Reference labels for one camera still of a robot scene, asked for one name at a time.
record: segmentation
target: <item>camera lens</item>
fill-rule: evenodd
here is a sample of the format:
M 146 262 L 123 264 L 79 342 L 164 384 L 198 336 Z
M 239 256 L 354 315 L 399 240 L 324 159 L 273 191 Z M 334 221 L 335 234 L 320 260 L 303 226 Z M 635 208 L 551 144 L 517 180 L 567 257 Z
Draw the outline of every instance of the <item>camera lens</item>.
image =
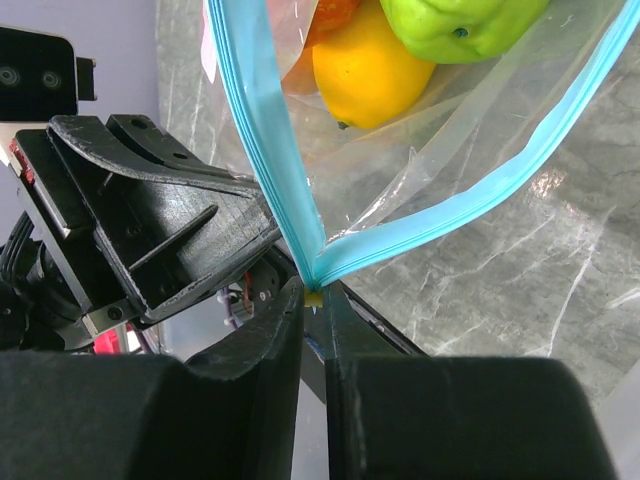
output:
M 20 75 L 11 67 L 0 67 L 0 83 L 7 87 L 15 87 L 20 83 Z
M 45 87 L 51 90 L 55 90 L 56 88 L 59 88 L 60 85 L 62 85 L 62 79 L 57 73 L 44 72 L 44 74 L 42 75 L 42 83 Z

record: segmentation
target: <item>yellow lemon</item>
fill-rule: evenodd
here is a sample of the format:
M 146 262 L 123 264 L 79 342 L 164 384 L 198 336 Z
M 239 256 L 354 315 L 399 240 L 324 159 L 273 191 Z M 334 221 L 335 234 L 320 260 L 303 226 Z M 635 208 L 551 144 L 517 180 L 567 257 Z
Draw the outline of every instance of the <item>yellow lemon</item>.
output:
M 409 109 L 435 64 L 394 35 L 379 0 L 364 0 L 346 26 L 313 47 L 313 73 L 342 127 L 375 128 Z

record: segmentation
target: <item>blue zipper seal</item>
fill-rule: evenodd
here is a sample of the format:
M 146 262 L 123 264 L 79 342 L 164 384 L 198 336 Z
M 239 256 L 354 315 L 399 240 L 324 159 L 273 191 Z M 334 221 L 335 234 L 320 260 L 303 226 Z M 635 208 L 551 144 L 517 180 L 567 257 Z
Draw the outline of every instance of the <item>blue zipper seal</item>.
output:
M 208 0 L 222 81 L 238 134 L 282 235 L 310 288 L 326 237 L 280 87 L 264 0 Z
M 280 88 L 266 2 L 208 2 L 220 71 L 240 138 L 301 277 L 311 289 L 450 233 L 509 198 L 569 133 L 640 22 L 640 0 L 627 0 L 527 146 L 469 190 L 325 246 L 324 229 Z

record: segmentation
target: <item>clear plastic bag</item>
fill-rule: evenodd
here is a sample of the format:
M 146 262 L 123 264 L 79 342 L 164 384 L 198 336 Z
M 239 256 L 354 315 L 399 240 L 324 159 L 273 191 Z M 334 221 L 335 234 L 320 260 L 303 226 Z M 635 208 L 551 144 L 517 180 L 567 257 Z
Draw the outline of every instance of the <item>clear plastic bag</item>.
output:
M 340 130 L 318 93 L 278 101 L 282 91 L 272 91 L 302 52 L 317 0 L 264 2 L 205 0 L 211 41 L 227 59 L 209 74 L 224 80 L 212 84 L 220 111 L 212 158 L 239 176 L 255 172 L 315 286 L 448 233 L 507 198 L 566 135 L 640 18 L 638 0 L 551 0 L 502 57 L 439 65 L 407 113 L 374 130 Z M 249 5 L 253 20 L 240 17 Z M 255 44 L 240 37 L 247 30 Z M 270 51 L 277 67 L 264 58 Z M 288 119 L 277 115 L 282 102 Z M 299 155 L 287 153 L 294 149 Z M 312 192 L 310 205 L 301 188 Z

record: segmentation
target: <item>marble countertop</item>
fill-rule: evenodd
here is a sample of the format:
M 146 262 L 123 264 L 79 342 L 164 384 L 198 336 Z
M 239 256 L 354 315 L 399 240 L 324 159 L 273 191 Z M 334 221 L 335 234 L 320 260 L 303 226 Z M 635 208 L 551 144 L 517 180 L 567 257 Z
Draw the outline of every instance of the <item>marble countertop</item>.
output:
M 201 5 L 158 0 L 158 65 L 165 127 L 207 161 Z M 599 403 L 640 359 L 639 76 L 636 35 L 526 186 L 345 281 L 428 354 L 559 358 Z

